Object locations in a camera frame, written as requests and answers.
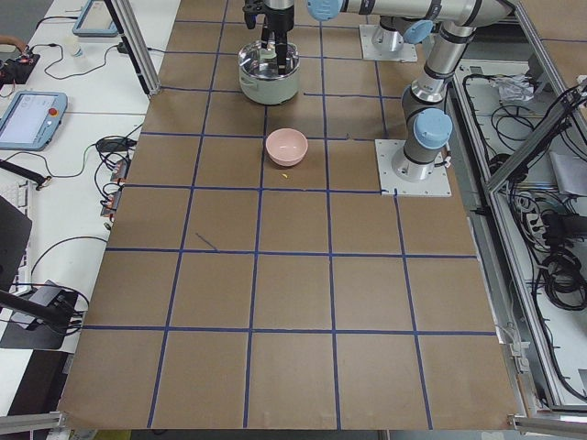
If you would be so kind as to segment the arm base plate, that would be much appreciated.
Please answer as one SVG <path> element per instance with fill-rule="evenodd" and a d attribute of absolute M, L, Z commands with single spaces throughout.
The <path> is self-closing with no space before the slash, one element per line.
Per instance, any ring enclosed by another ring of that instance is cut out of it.
<path fill-rule="evenodd" d="M 402 139 L 376 139 L 376 159 L 382 195 L 450 197 L 447 168 L 442 155 L 429 164 L 416 164 L 404 155 Z"/>
<path fill-rule="evenodd" d="M 367 61 L 417 62 L 414 44 L 404 42 L 398 31 L 379 25 L 360 25 L 362 58 Z"/>

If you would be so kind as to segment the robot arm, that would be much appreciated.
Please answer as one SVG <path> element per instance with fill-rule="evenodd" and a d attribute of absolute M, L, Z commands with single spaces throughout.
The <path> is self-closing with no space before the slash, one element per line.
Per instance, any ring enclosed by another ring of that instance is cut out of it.
<path fill-rule="evenodd" d="M 371 37 L 371 46 L 378 59 L 398 60 L 409 45 L 421 43 L 432 31 L 433 22 L 424 18 L 380 16 Z"/>
<path fill-rule="evenodd" d="M 404 41 L 417 44 L 436 22 L 440 24 L 421 75 L 404 91 L 402 107 L 407 127 L 403 149 L 392 159 L 393 172 L 408 182 L 429 177 L 439 151 L 446 146 L 452 121 L 441 109 L 447 83 L 477 28 L 494 24 L 514 12 L 516 1 L 308 1 L 313 19 L 328 21 L 341 13 L 378 15 Z"/>

